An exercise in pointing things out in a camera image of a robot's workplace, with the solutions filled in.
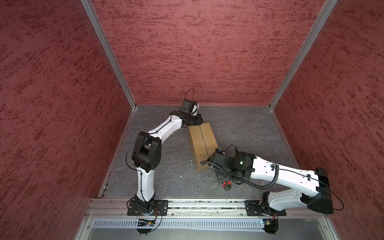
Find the brown cardboard express box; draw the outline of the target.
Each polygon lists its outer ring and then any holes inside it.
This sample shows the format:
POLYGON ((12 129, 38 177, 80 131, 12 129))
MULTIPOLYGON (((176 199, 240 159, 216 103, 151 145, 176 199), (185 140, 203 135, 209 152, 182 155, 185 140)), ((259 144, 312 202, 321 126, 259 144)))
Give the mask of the brown cardboard express box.
POLYGON ((189 127, 190 142, 195 161, 195 167, 198 172, 205 171, 208 165, 200 165, 218 148, 216 138, 210 123, 203 123, 200 126, 189 127))

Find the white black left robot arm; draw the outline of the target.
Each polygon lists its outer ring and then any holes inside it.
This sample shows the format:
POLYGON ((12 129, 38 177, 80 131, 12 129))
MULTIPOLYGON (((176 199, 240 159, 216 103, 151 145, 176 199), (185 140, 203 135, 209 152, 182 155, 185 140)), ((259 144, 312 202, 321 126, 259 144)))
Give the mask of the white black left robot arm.
POLYGON ((200 126, 204 120, 198 109, 197 102, 184 100, 180 109, 171 112, 159 126, 149 132, 138 133, 132 152, 134 170, 138 173, 134 201, 145 214, 150 214, 155 207, 154 175, 161 161, 162 143, 179 129, 200 126))

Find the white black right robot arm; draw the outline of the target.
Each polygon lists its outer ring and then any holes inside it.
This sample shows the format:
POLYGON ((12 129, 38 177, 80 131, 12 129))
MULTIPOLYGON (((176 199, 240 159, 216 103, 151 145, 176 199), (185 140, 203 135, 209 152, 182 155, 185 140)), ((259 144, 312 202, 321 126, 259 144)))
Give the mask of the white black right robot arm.
POLYGON ((225 191, 232 184, 246 184, 265 190, 257 201, 246 201, 249 216, 285 216, 287 209, 307 208, 331 215, 335 209, 326 169, 294 169, 272 163, 246 152, 227 156, 221 149, 200 163, 215 170, 225 191))

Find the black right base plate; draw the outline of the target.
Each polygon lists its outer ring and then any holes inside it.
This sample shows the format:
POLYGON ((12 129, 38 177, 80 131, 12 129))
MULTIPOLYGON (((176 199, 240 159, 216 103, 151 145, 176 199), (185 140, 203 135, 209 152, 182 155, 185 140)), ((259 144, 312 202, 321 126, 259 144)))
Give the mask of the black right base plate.
POLYGON ((245 210, 248 217, 285 217, 287 215, 286 211, 276 211, 270 207, 265 207, 264 209, 261 206, 260 201, 245 201, 245 210))

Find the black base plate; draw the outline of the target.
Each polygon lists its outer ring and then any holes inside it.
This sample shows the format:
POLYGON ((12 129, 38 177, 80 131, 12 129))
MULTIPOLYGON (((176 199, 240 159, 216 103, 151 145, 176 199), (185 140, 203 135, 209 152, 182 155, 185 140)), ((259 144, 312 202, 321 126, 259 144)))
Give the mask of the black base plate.
POLYGON ((168 212, 168 200, 152 200, 145 203, 139 199, 132 200, 128 204, 128 216, 166 216, 168 212))
POLYGON ((285 217, 287 215, 286 211, 276 211, 270 207, 265 207, 264 209, 261 206, 260 201, 245 201, 245 210, 248 217, 285 217))

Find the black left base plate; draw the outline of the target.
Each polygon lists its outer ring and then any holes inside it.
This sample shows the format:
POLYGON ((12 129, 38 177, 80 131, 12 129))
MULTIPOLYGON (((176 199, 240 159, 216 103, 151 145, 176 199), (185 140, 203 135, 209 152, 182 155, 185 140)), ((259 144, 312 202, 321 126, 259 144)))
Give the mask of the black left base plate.
POLYGON ((168 212, 168 200, 152 200, 145 203, 139 199, 132 200, 128 204, 128 216, 166 216, 168 212))

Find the aluminium front rail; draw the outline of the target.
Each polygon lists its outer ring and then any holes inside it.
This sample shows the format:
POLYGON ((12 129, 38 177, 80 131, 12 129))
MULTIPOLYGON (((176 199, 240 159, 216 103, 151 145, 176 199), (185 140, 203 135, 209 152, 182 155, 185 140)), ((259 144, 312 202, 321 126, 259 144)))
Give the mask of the aluminium front rail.
MULTIPOLYGON (((94 218, 127 216, 128 198, 91 199, 86 210, 94 218)), ((249 208, 244 199, 168 199, 164 207, 167 218, 247 218, 249 208)))

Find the aluminium left corner post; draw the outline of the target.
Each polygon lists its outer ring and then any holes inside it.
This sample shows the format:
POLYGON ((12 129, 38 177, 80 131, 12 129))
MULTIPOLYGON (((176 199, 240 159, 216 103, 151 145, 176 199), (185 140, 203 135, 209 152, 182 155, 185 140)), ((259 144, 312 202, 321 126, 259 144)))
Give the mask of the aluminium left corner post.
POLYGON ((85 12, 92 24, 92 27, 99 39, 99 42, 101 43, 104 52, 109 60, 109 63, 111 64, 114 73, 123 89, 123 92, 125 93, 125 96, 131 106, 131 108, 135 111, 137 108, 137 103, 133 97, 133 94, 129 88, 129 85, 126 81, 126 78, 123 74, 123 71, 121 67, 119 66, 118 60, 113 52, 113 49, 108 41, 108 38, 105 34, 105 31, 103 30, 102 24, 97 16, 96 10, 92 4, 92 1, 90 0, 81 0, 81 3, 83 5, 83 8, 85 9, 85 12))

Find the aluminium corner post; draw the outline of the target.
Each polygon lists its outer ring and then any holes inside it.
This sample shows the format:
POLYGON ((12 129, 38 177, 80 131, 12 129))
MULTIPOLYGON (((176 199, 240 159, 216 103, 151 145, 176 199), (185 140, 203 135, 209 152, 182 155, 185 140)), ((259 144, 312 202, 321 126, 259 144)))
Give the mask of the aluminium corner post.
POLYGON ((274 111, 279 100, 283 96, 283 93, 285 92, 286 88, 290 84, 295 73, 299 69, 301 63, 305 59, 308 51, 312 47, 313 43, 315 42, 317 36, 319 35, 320 31, 322 30, 324 24, 326 23, 327 19, 331 15, 331 13, 332 13, 332 11, 335 8, 337 3, 338 3, 338 0, 326 0, 325 1, 325 3, 322 6, 318 16, 316 17, 311 29, 309 30, 300 50, 298 51, 291 67, 289 68, 289 70, 288 70, 286 76, 284 77, 280 87, 278 88, 278 91, 276 92, 275 96, 273 97, 272 101, 269 104, 269 109, 271 112, 274 111))
POLYGON ((121 67, 119 66, 118 60, 113 52, 113 49, 108 41, 108 38, 105 34, 105 31, 103 30, 102 24, 97 16, 96 10, 92 4, 92 1, 90 0, 81 0, 81 3, 83 5, 83 8, 85 9, 85 12, 92 24, 92 27, 99 39, 99 42, 101 43, 104 52, 109 60, 109 63, 111 64, 114 73, 123 89, 123 92, 125 93, 125 96, 131 106, 131 108, 135 111, 137 108, 137 103, 133 97, 133 94, 129 88, 129 85, 126 81, 126 78, 123 74, 123 71, 121 67))

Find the aluminium right corner post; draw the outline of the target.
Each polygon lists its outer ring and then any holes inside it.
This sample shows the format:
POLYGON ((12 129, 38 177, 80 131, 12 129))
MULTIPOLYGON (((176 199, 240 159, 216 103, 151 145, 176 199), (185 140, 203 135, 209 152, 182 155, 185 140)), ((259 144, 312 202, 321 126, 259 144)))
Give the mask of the aluminium right corner post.
POLYGON ((271 112, 274 111, 279 100, 283 96, 283 93, 285 92, 286 88, 290 84, 295 73, 299 69, 301 63, 305 59, 308 51, 312 47, 313 43, 315 42, 317 36, 319 35, 320 31, 322 30, 324 24, 326 23, 327 19, 331 15, 331 13, 332 13, 332 11, 335 8, 337 3, 338 3, 338 0, 326 0, 325 1, 325 3, 322 6, 318 16, 316 17, 311 29, 309 30, 300 50, 298 51, 291 67, 289 68, 289 70, 288 70, 286 76, 284 77, 280 87, 278 88, 278 91, 276 92, 275 96, 273 97, 272 101, 269 104, 269 109, 271 112))

